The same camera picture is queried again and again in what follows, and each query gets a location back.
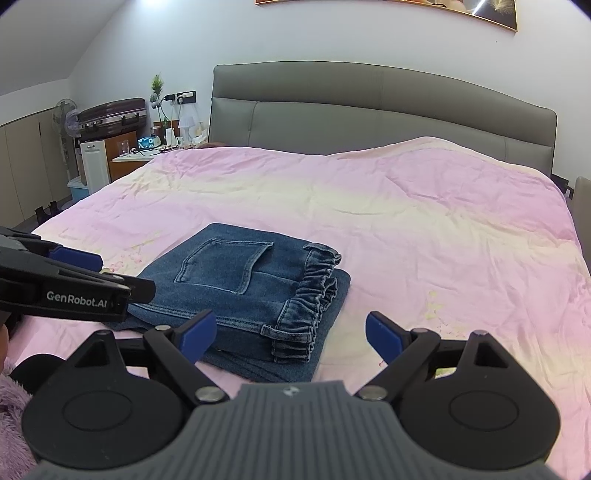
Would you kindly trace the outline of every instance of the logo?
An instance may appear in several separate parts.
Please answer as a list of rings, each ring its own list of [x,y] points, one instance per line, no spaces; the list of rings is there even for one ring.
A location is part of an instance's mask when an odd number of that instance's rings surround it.
[[[298,393],[300,393],[300,389],[297,387],[294,387],[293,385],[290,385],[289,387],[285,387],[283,389],[283,394],[287,395],[290,398],[295,397]]]
[[[95,308],[99,308],[99,309],[107,308],[107,301],[106,300],[86,299],[84,297],[76,297],[72,294],[60,295],[59,293],[54,293],[52,291],[47,292],[47,300],[56,301],[59,303],[73,303],[74,305],[95,307]]]

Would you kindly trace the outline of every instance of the gray gripper housing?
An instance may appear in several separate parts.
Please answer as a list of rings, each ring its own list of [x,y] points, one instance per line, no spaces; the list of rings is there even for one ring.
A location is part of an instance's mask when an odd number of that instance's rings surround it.
[[[146,460],[110,471],[41,462],[25,478],[559,480],[542,461],[476,472],[437,459],[408,437],[387,403],[352,397],[342,382],[244,385],[232,401],[195,409],[177,438]]]

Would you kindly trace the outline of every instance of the framed picture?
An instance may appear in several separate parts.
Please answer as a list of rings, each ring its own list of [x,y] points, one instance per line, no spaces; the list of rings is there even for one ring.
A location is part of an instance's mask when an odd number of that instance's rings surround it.
[[[279,2],[303,2],[306,0],[255,0],[255,4],[274,4]],[[509,30],[517,31],[515,0],[386,0],[406,2],[426,7],[440,8],[458,12],[469,17],[487,20]]]

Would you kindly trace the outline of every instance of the sloped ceiling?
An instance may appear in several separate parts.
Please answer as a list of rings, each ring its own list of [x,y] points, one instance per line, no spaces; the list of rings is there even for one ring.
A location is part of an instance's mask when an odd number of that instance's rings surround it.
[[[68,78],[126,0],[18,0],[0,17],[0,95]]]

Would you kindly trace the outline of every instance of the screw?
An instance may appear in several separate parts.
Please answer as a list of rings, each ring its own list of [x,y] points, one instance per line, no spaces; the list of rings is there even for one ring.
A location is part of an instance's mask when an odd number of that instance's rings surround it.
[[[388,396],[388,390],[377,385],[365,385],[359,390],[359,397],[367,401],[379,401]]]
[[[195,392],[195,396],[201,403],[217,403],[226,396],[221,388],[201,387]]]

